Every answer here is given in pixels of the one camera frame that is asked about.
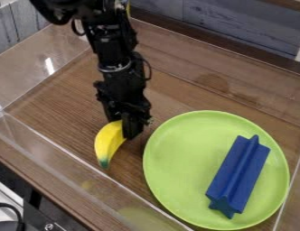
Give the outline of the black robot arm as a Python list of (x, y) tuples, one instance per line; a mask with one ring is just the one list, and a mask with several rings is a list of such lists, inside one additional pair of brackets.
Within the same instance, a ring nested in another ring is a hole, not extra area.
[(122, 122), (122, 134), (134, 138), (149, 125), (152, 104), (144, 95), (153, 77), (149, 61), (136, 50), (137, 31), (130, 21), (130, 0), (30, 0), (56, 25), (88, 38), (104, 78), (94, 83), (110, 122)]

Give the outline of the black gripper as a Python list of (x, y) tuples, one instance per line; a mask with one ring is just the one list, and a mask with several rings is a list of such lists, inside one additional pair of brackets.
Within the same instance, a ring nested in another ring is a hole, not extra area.
[(100, 69), (104, 79), (96, 81), (97, 100), (109, 122), (122, 119), (124, 137), (134, 139), (149, 125), (152, 104), (144, 95), (148, 78), (144, 66)]

